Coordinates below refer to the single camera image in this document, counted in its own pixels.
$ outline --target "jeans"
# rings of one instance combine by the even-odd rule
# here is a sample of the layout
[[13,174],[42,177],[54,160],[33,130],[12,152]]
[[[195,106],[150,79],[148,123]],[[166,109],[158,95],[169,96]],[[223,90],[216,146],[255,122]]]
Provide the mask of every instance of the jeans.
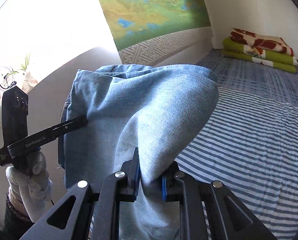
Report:
[[65,185],[102,181],[139,148],[135,203],[121,203],[120,239],[175,239],[178,203],[162,201],[157,179],[195,138],[216,107],[216,75],[195,65],[110,65],[79,70],[62,122],[86,115],[88,125],[58,141]]

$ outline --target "dark sleeve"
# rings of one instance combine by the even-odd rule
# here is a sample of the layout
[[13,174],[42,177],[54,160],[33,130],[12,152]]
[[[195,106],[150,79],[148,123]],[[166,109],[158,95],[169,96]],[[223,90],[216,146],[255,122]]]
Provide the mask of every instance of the dark sleeve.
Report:
[[29,217],[18,212],[9,201],[7,194],[5,225],[2,230],[6,239],[19,240],[22,235],[33,225]]

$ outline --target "mattress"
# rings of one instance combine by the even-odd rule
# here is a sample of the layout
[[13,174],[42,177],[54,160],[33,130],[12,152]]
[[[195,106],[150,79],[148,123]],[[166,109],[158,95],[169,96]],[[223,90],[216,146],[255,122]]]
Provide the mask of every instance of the mattress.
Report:
[[298,72],[222,58],[216,50],[198,65],[218,75],[220,99],[177,157],[180,169],[200,181],[222,181],[278,239],[292,239],[298,231]]

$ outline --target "green blanket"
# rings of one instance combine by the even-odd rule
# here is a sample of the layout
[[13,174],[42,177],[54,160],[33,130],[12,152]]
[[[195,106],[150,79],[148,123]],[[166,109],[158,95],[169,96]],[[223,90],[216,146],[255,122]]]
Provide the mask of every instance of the green blanket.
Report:
[[259,57],[262,59],[275,61],[287,65],[298,65],[298,60],[296,57],[292,57],[286,54],[266,50],[266,49],[260,49],[256,47],[251,47],[249,45],[240,44],[237,42],[234,42],[230,39],[230,37],[227,37],[222,42],[224,48],[226,50],[231,50],[243,54],[250,55],[252,57]]
[[286,72],[290,72],[290,73],[296,72],[296,69],[293,65],[287,65],[287,64],[270,61],[270,60],[266,60],[266,59],[262,59],[262,58],[258,58],[258,57],[252,57],[250,55],[237,53],[234,51],[222,50],[222,55],[223,55],[223,57],[229,57],[229,58],[235,58],[235,59],[246,60],[246,61],[250,61],[250,62],[254,62],[254,63],[259,63],[262,65],[266,65],[266,66],[273,67],[273,68],[283,70]]

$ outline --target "triangular cutout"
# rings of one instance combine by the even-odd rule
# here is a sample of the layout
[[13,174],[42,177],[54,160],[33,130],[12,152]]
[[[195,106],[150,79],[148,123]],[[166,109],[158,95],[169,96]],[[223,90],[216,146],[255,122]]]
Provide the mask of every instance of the triangular cutout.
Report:
[[75,196],[70,196],[55,212],[47,219],[47,223],[59,229],[65,229],[71,210],[76,201]]
[[252,220],[230,197],[225,197],[224,202],[228,208],[235,231],[240,231],[241,229],[252,225]]

